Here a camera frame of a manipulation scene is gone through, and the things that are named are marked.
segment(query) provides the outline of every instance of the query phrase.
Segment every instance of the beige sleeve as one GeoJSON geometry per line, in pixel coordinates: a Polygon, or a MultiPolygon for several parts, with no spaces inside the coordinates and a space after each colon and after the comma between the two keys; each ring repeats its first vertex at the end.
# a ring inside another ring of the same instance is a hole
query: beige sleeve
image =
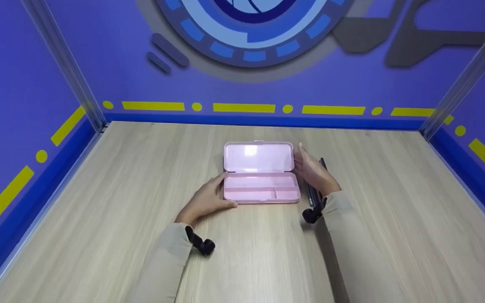
{"type": "Polygon", "coordinates": [[[175,302],[183,269],[192,249],[186,226],[171,223],[166,227],[156,246],[149,251],[140,278],[129,293],[127,302],[175,302]]]}
{"type": "Polygon", "coordinates": [[[322,214],[350,303],[404,302],[396,275],[345,193],[331,193],[322,214]]]}

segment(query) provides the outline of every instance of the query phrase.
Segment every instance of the sleeve cuff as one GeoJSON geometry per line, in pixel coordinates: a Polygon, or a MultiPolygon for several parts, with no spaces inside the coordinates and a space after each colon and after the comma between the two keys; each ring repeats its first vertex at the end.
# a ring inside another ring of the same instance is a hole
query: sleeve cuff
{"type": "Polygon", "coordinates": [[[345,213],[348,211],[354,210],[353,205],[349,201],[349,198],[345,194],[343,190],[331,192],[327,196],[327,205],[325,205],[325,209],[321,212],[323,215],[327,215],[329,213],[345,213]]]}
{"type": "Polygon", "coordinates": [[[192,243],[188,240],[184,223],[170,223],[158,240],[158,248],[168,251],[178,258],[187,259],[192,243]]]}

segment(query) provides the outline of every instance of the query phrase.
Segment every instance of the hand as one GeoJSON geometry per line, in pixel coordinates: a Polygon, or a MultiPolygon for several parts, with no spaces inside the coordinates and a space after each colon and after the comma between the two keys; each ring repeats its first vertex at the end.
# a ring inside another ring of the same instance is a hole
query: hand
{"type": "Polygon", "coordinates": [[[306,183],[317,189],[323,196],[331,192],[342,190],[336,179],[319,163],[317,159],[308,154],[302,143],[293,151],[295,158],[295,174],[302,177],[306,183]]]}
{"type": "Polygon", "coordinates": [[[229,209],[237,207],[237,202],[224,200],[218,197],[220,183],[224,180],[227,173],[211,178],[206,184],[192,196],[190,201],[180,211],[175,219],[176,223],[185,223],[193,226],[197,219],[213,213],[220,209],[229,209]]]}

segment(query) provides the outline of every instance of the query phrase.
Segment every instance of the left hand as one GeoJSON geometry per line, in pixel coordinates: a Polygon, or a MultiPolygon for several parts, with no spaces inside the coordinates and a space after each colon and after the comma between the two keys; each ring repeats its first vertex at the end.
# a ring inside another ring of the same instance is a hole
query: left hand
{"type": "Polygon", "coordinates": [[[180,211],[175,219],[176,223],[185,223],[193,226],[197,219],[220,209],[237,207],[237,202],[224,200],[218,197],[218,189],[227,173],[211,178],[192,196],[190,201],[180,211]]]}

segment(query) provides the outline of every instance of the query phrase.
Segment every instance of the pink pencil case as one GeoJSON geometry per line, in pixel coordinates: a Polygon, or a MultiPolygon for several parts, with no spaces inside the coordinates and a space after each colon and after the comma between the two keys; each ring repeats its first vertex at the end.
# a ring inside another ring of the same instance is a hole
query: pink pencil case
{"type": "Polygon", "coordinates": [[[301,198],[293,145],[229,142],[224,146],[224,198],[238,203],[296,203],[301,198]]]}

